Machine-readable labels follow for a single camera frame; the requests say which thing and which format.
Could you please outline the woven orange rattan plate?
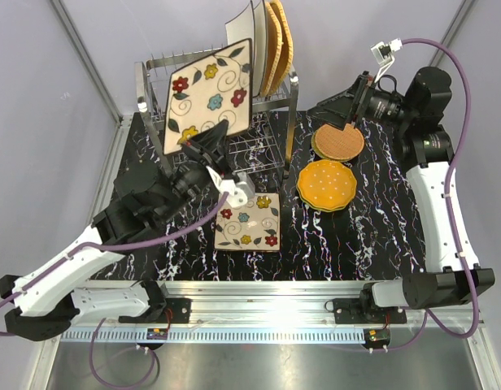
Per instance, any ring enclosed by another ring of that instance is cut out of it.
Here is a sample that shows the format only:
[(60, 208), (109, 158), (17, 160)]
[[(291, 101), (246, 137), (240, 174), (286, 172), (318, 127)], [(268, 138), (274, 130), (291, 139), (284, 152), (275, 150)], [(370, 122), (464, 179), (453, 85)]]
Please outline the woven orange rattan plate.
[(364, 136), (351, 124), (347, 124), (344, 129), (324, 124), (315, 131), (311, 143), (313, 149), (322, 158), (346, 162), (361, 153), (364, 147)]

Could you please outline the orange polka dot plate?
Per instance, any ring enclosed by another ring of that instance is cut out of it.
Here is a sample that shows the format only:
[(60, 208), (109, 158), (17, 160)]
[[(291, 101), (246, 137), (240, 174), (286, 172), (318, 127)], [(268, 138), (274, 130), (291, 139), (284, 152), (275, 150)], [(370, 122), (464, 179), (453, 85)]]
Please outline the orange polka dot plate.
[(299, 172), (296, 188), (312, 209), (331, 212), (343, 210), (354, 199), (357, 180), (349, 167), (321, 159), (308, 163)]

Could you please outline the floral square plate dark rim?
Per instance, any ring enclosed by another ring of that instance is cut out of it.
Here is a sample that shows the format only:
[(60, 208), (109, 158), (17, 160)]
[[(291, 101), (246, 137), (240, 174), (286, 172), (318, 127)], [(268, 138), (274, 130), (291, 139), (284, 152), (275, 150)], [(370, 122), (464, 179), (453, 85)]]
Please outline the floral square plate dark rim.
[(281, 247), (280, 196), (256, 193), (245, 205), (225, 202), (216, 216), (214, 247), (218, 250), (278, 252)]

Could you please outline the green polka dot plate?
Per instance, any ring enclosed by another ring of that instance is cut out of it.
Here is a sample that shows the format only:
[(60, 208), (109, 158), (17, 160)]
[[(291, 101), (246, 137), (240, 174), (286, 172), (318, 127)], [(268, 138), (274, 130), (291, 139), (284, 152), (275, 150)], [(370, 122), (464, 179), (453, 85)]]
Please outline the green polka dot plate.
[(345, 209), (356, 195), (357, 182), (351, 179), (298, 180), (301, 199), (311, 208), (325, 212)]

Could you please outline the grey square plate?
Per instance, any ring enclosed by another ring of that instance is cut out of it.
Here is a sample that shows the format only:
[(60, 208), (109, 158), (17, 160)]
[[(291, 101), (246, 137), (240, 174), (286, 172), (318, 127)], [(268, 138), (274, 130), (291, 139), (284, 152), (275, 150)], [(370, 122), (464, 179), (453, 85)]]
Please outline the grey square plate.
[(229, 46), (242, 40), (253, 40), (255, 30), (253, 2), (249, 1), (246, 7), (224, 26)]

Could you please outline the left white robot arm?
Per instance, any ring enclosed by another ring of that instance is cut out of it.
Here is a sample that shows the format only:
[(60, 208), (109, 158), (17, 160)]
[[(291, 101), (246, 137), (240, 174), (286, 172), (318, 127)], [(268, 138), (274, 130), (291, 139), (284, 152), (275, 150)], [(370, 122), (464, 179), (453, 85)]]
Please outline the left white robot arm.
[(7, 304), (14, 307), (4, 316), (6, 328), (0, 330), (0, 337), (44, 341), (82, 322), (170, 320), (168, 299), (154, 280), (97, 290), (82, 284), (131, 253), (186, 236), (216, 216), (221, 202), (195, 223), (171, 234), (159, 234), (160, 224), (169, 222), (201, 195), (217, 175), (227, 175), (224, 143), (228, 130), (228, 120), (222, 119), (205, 132), (180, 141), (188, 161), (171, 174), (146, 161), (117, 177), (117, 198), (96, 214), (66, 249), (27, 275), (4, 275), (0, 279), (0, 309)]

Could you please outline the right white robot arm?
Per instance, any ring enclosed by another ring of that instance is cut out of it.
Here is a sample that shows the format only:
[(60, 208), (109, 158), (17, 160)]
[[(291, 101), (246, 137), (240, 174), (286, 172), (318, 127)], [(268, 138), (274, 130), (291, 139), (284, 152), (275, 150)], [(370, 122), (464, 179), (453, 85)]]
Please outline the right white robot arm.
[(451, 77), (422, 67), (407, 92), (387, 91), (363, 72), (348, 89), (318, 102), (308, 114), (338, 129), (363, 120), (394, 131), (396, 158), (411, 186), (425, 238), (425, 271), (387, 282), (366, 283), (356, 299), (333, 300), (338, 323), (405, 323), (405, 309), (473, 303), (495, 282), (470, 244), (456, 195), (455, 156), (441, 125), (451, 100)]

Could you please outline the steel two-tier dish rack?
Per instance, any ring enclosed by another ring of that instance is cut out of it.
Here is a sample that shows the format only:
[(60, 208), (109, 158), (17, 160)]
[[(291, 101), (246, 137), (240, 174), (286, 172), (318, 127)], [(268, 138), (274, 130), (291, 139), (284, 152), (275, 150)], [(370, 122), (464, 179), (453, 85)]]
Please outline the steel two-tier dish rack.
[(260, 97), (251, 39), (221, 49), (135, 64), (137, 108), (166, 176), (185, 162), (193, 137), (214, 141), (235, 173), (260, 192), (278, 192), (289, 173), (298, 84), (290, 71), (280, 88)]

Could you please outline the rear woven yellow basket plate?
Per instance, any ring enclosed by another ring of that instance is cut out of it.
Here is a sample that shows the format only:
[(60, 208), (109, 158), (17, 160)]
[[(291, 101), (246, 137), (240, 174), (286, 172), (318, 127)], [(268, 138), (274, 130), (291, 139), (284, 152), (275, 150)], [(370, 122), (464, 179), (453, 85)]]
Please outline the rear woven yellow basket plate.
[(294, 58), (294, 43), (281, 1), (270, 1), (269, 3), (281, 27), (281, 53), (272, 79), (272, 85), (268, 91), (268, 94), (272, 95), (280, 88), (281, 82), (290, 72)]

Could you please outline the cream square plate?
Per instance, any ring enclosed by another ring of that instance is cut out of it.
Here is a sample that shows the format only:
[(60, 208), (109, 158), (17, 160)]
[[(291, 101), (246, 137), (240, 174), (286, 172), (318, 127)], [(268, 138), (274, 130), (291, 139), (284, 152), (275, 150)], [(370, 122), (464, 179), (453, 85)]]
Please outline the cream square plate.
[(267, 62), (268, 21), (265, 1), (253, 1), (254, 4), (254, 67), (253, 67), (253, 97), (259, 96), (264, 80)]

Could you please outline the left small control board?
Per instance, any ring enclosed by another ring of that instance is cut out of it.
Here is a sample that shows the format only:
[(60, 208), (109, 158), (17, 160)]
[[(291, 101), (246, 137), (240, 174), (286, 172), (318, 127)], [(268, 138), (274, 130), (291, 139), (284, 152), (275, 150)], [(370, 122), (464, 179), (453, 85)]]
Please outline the left small control board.
[(167, 328), (149, 327), (146, 331), (147, 340), (166, 340), (169, 330)]

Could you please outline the small control board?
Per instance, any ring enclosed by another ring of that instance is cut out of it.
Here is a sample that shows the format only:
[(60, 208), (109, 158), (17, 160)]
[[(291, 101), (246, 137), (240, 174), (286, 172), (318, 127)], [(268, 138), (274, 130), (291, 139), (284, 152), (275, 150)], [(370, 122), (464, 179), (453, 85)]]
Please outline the small control board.
[(391, 331), (388, 327), (364, 330), (364, 347), (382, 349), (388, 346), (391, 340)]
[(146, 331), (147, 340), (166, 340), (169, 330), (167, 328), (149, 327)]

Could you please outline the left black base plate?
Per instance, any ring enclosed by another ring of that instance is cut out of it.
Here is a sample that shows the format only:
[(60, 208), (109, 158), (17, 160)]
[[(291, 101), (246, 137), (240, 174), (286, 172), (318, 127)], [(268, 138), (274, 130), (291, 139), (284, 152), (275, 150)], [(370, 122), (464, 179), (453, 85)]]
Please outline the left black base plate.
[(192, 301), (189, 298), (167, 298), (162, 305), (150, 307), (145, 313), (137, 316), (120, 316), (120, 323), (133, 324), (156, 324), (168, 323), (171, 324), (187, 324), (190, 321)]

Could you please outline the aluminium mounting rail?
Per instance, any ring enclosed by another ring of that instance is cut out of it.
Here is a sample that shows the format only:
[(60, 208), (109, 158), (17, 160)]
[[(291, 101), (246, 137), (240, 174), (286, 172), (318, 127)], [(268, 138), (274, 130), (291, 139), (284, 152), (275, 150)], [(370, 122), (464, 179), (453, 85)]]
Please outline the aluminium mounting rail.
[[(364, 281), (158, 281), (164, 297), (192, 301), (189, 325), (212, 327), (271, 327), (294, 329), (334, 322), (330, 302), (357, 298)], [(106, 319), (117, 324), (120, 316), (135, 312), (142, 285), (133, 281), (91, 280), (77, 295), (85, 313), (73, 327), (92, 326)]]

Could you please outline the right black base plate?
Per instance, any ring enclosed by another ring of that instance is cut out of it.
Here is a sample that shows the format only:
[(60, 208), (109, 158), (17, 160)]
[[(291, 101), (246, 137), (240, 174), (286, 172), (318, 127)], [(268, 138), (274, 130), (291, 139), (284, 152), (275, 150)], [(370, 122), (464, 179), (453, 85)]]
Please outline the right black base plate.
[(332, 301), (332, 313), (336, 324), (405, 324), (407, 316), (404, 310), (396, 307), (379, 308), (363, 303), (359, 298), (335, 298)]

